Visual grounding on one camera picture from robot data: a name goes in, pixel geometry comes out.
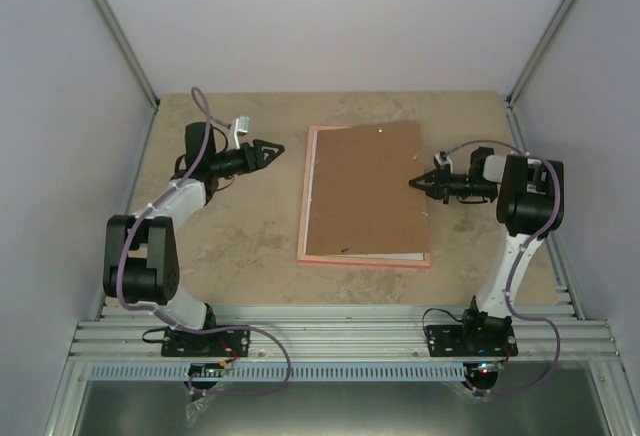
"metal frame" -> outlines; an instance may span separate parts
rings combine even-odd
[[[531,80],[531,77],[540,66],[542,59],[549,51],[549,48],[555,41],[556,36],[562,29],[565,21],[575,8],[577,1],[578,0],[562,0],[560,2],[558,9],[556,9],[555,14],[551,18],[551,21],[549,21],[544,33],[542,33],[542,37],[538,41],[536,48],[533,50],[531,56],[529,56],[529,60],[520,73],[513,90],[507,97],[507,101],[511,107],[514,107],[518,99],[520,99],[520,96]]]
[[[127,63],[154,109],[158,99],[137,60],[107,0],[93,0],[122,51]],[[529,58],[513,91],[505,99],[505,116],[514,140],[526,148],[519,113],[514,105],[547,53],[577,0],[563,0],[540,42]],[[146,148],[142,149],[140,161]],[[563,361],[579,361],[591,371],[606,424],[615,435],[640,435],[640,421],[619,351],[606,321],[587,321],[573,273],[555,235],[547,238],[547,249],[556,276],[557,305],[520,306],[519,312],[551,318],[562,335]],[[81,415],[87,384],[99,365],[106,361],[143,365],[167,365],[159,345],[140,342],[143,331],[159,323],[146,314],[126,313],[97,302],[96,319],[79,323],[47,424],[46,435],[73,434]],[[393,363],[429,365],[480,361],[480,358],[430,358],[422,333],[419,306],[221,306],[216,307],[220,323],[251,324],[271,331],[282,340],[292,359],[300,364],[349,365]],[[460,314],[461,306],[446,308]],[[445,323],[443,315],[429,316],[427,323]],[[543,323],[514,322],[520,355],[517,361],[548,361],[555,349],[554,335]],[[215,361],[216,358],[175,358],[171,364]],[[282,355],[266,338],[253,336],[248,363],[280,364]]]
[[[102,17],[102,20],[104,21],[105,25],[107,26],[107,29],[109,30],[109,32],[111,33],[111,36],[113,37],[113,40],[115,41],[118,48],[122,52],[122,55],[124,56],[125,61],[129,65],[129,68],[131,69],[131,73],[133,74],[133,77],[135,78],[138,85],[140,86],[140,89],[146,96],[151,107],[154,110],[157,110],[158,105],[160,104],[160,100],[158,99],[155,92],[153,91],[153,88],[151,87],[151,83],[149,82],[149,78],[147,78],[147,75],[145,74],[144,69],[142,69],[142,65],[140,64],[140,61],[138,61],[136,54],[133,52],[133,48],[131,47],[131,44],[129,44],[129,40],[124,34],[124,31],[122,30],[122,27],[118,22],[118,19],[116,18],[113,10],[111,9],[111,5],[109,4],[109,1],[107,0],[92,0],[92,1],[95,3],[98,14],[100,14],[100,16]]]

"marble tabletop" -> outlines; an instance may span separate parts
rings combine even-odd
[[[480,288],[501,235],[495,205],[429,201],[429,270],[301,264],[296,245],[309,126],[417,120],[430,161],[434,152],[471,139],[511,141],[496,93],[211,94],[209,103],[227,121],[250,116],[247,139],[280,143],[286,151],[264,171],[238,177],[177,232],[182,282],[195,296],[212,304],[467,305]],[[202,118],[188,94],[162,98],[132,209],[166,188],[184,152],[185,125]],[[472,149],[454,155],[456,171],[468,169]],[[555,285],[541,249],[518,302],[555,304]]]

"black mounting bracket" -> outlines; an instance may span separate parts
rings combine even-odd
[[[431,357],[518,355],[511,317],[496,318],[479,311],[475,297],[462,314],[461,324],[429,325],[424,332]]]
[[[249,331],[231,330],[214,334],[191,334],[167,328],[162,338],[160,354],[168,358],[246,358],[249,355],[250,345]]]

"white panel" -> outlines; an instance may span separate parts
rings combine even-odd
[[[90,0],[0,0],[0,25],[0,432],[38,435],[150,111]]]
[[[496,90],[560,0],[109,0],[158,94]]]
[[[608,318],[640,397],[640,0],[580,0],[521,109],[531,148],[565,162],[559,230],[587,314]]]

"purple cable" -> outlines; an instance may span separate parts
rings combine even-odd
[[[196,106],[198,106],[200,111],[204,113],[206,121],[208,123],[211,123],[213,118],[211,116],[211,111],[209,109],[209,102],[207,101],[207,97],[204,95],[202,90],[194,86],[193,88],[191,88],[191,97],[193,98],[193,101],[196,103]],[[203,101],[202,104],[198,101],[198,97],[202,98],[202,101]],[[136,221],[133,223],[133,226],[129,230],[129,233],[127,234],[127,239],[125,239],[124,241],[124,245],[122,247],[122,253],[120,254],[120,260],[118,261],[118,270],[116,272],[116,296],[118,297],[118,302],[120,303],[120,306],[122,306],[124,309],[128,311],[151,311],[151,312],[155,311],[155,308],[149,305],[141,304],[137,306],[131,306],[124,299],[122,281],[124,280],[124,268],[127,263],[127,257],[129,256],[129,250],[131,249],[131,244],[133,243],[133,239],[136,233],[138,232],[138,229],[140,229],[140,225],[142,225],[142,222],[145,220],[145,218],[149,216],[155,210],[156,207],[160,206],[164,201],[167,200],[167,198],[171,197],[176,191],[178,191],[179,188],[184,186],[184,183],[187,181],[187,179],[191,177],[193,172],[198,167],[198,164],[200,164],[200,161],[202,161],[202,158],[204,157],[204,152],[207,149],[207,143],[209,142],[210,135],[211,135],[211,124],[207,124],[204,131],[202,146],[200,147],[200,152],[198,152],[198,156],[196,156],[196,159],[191,165],[191,167],[187,169],[187,172],[184,173],[184,176],[182,176],[182,178],[180,178],[174,186],[171,186],[169,189],[167,189],[164,193],[158,196],[152,203],[150,203],[147,206],[147,209],[145,209],[142,212],[142,214],[138,216]]]
[[[446,154],[452,154],[456,151],[458,151],[459,149],[465,147],[465,146],[469,146],[471,144],[477,144],[477,143],[489,143],[489,144],[497,144],[499,146],[504,146],[507,147],[513,151],[516,151],[519,154],[523,154],[522,151],[520,151],[519,149],[517,149],[516,147],[507,144],[507,143],[503,143],[502,141],[495,141],[495,140],[491,140],[491,139],[477,139],[474,141],[468,141],[464,144],[461,144],[459,146],[454,147],[453,149],[446,151]],[[553,225],[553,223],[555,222],[558,213],[560,212],[560,198],[562,197],[562,195],[560,194],[560,180],[558,179],[558,175],[555,171],[555,169],[553,169],[553,166],[551,166],[551,163],[549,163],[549,161],[547,161],[544,158],[539,158],[536,156],[528,156],[527,157],[531,158],[531,159],[537,159],[539,160],[542,164],[544,164],[545,168],[547,169],[548,173],[551,175],[551,179],[553,181],[553,192],[554,192],[554,199],[553,199],[553,211],[551,212],[551,216],[549,217],[549,219],[547,220],[547,222],[540,228],[538,229],[538,231],[536,231],[535,233],[533,233],[531,236],[529,236],[526,241],[522,244],[522,246],[520,247],[520,251],[518,252],[516,259],[513,262],[513,265],[511,266],[511,269],[509,270],[509,277],[507,278],[507,287],[505,288],[505,303],[507,305],[507,309],[509,309],[509,312],[515,316],[518,319],[522,319],[523,321],[541,321],[541,322],[545,322],[547,323],[549,326],[551,326],[551,329],[553,330],[553,332],[555,333],[556,336],[556,351],[555,354],[553,356],[553,361],[551,362],[551,366],[549,366],[549,368],[547,369],[547,371],[540,376],[540,378],[538,378],[536,381],[534,381],[531,384],[528,384],[527,386],[523,386],[521,388],[514,388],[514,389],[497,389],[495,391],[491,391],[491,390],[483,390],[483,389],[477,389],[475,387],[473,387],[473,385],[469,382],[469,380],[465,381],[465,386],[467,386],[469,389],[471,389],[472,391],[474,391],[475,394],[479,394],[479,395],[486,395],[486,394],[503,394],[503,395],[507,395],[507,394],[519,394],[519,393],[523,393],[525,391],[528,391],[530,389],[534,389],[537,388],[538,386],[540,386],[542,383],[544,383],[545,381],[547,381],[550,377],[551,374],[556,370],[557,366],[558,366],[558,360],[560,359],[560,331],[558,331],[558,327],[555,325],[555,323],[553,321],[551,321],[548,318],[542,318],[542,317],[532,317],[532,316],[525,316],[523,314],[518,313],[515,308],[513,307],[513,305],[511,304],[511,300],[509,299],[509,295],[511,293],[511,286],[513,284],[513,279],[515,278],[515,274],[516,274],[516,270],[518,268],[518,265],[520,264],[520,261],[522,260],[522,257],[524,255],[524,251],[527,249],[527,247],[529,247],[529,244],[531,244],[531,242],[535,241],[540,235],[544,234],[547,230],[549,230],[549,228],[551,228],[551,226]]]
[[[220,390],[203,391],[203,390],[199,390],[199,389],[196,389],[196,388],[193,387],[193,385],[192,385],[193,375],[189,378],[188,386],[189,386],[189,389],[191,391],[194,391],[194,392],[198,391],[198,392],[201,392],[203,394],[221,394],[221,395],[239,396],[239,395],[265,395],[265,394],[275,393],[275,392],[280,391],[281,389],[283,389],[287,384],[289,384],[289,380],[291,379],[291,376],[293,375],[293,366],[291,364],[291,358],[290,358],[289,353],[287,352],[286,348],[271,333],[265,331],[264,329],[255,328],[253,326],[221,326],[219,328],[213,328],[213,329],[193,329],[193,328],[188,328],[186,326],[182,326],[181,324],[177,324],[175,321],[164,317],[164,315],[162,315],[162,314],[156,313],[156,308],[153,307],[153,306],[145,305],[145,304],[131,306],[124,299],[124,291],[123,291],[123,288],[122,288],[122,281],[124,279],[124,268],[125,268],[125,264],[127,262],[127,257],[129,255],[129,250],[131,249],[131,244],[133,243],[133,239],[134,239],[138,229],[140,228],[140,225],[142,224],[144,219],[147,216],[149,216],[149,214],[151,214],[155,210],[156,207],[160,206],[164,201],[167,200],[167,198],[171,197],[176,191],[178,191],[178,189],[180,189],[184,185],[184,183],[187,181],[187,179],[189,179],[189,177],[191,177],[191,175],[193,174],[195,169],[198,167],[198,164],[200,164],[200,161],[202,161],[202,158],[204,157],[204,153],[205,153],[206,148],[207,148],[207,143],[209,142],[209,137],[211,135],[212,122],[219,122],[217,119],[215,119],[215,118],[213,118],[213,116],[211,116],[211,110],[209,108],[209,102],[207,101],[207,97],[204,95],[204,93],[202,92],[202,90],[200,88],[198,88],[196,86],[191,88],[191,97],[193,98],[193,101],[195,102],[196,106],[198,106],[198,109],[200,109],[200,111],[202,111],[204,113],[206,122],[209,123],[209,124],[206,125],[206,128],[205,128],[204,138],[202,139],[202,146],[200,147],[200,151],[198,152],[198,155],[196,156],[196,159],[193,161],[193,164],[191,165],[191,167],[189,169],[187,169],[186,173],[184,173],[184,176],[182,176],[182,178],[180,178],[175,185],[171,186],[164,193],[162,193],[160,196],[158,196],[147,207],[147,209],[145,209],[142,212],[142,214],[140,214],[140,216],[138,216],[136,221],[133,223],[133,226],[129,230],[127,238],[124,241],[124,245],[122,247],[122,254],[120,255],[120,260],[118,261],[118,270],[116,272],[116,295],[118,297],[118,302],[120,303],[120,306],[122,306],[124,309],[126,309],[128,311],[150,311],[153,314],[155,314],[156,317],[158,319],[160,319],[163,323],[169,325],[173,329],[177,329],[179,331],[184,331],[186,333],[203,334],[204,335],[204,334],[223,333],[223,332],[226,332],[226,331],[234,331],[235,330],[235,331],[253,331],[255,333],[262,334],[263,336],[266,336],[271,341],[273,341],[276,344],[276,346],[278,346],[278,348],[280,349],[280,351],[282,351],[282,354],[284,355],[284,359],[287,362],[287,374],[285,375],[285,378],[282,380],[282,382],[280,382],[280,384],[278,384],[277,386],[275,386],[275,387],[273,387],[271,389],[265,389],[265,390],[259,390],[259,391],[220,391]]]

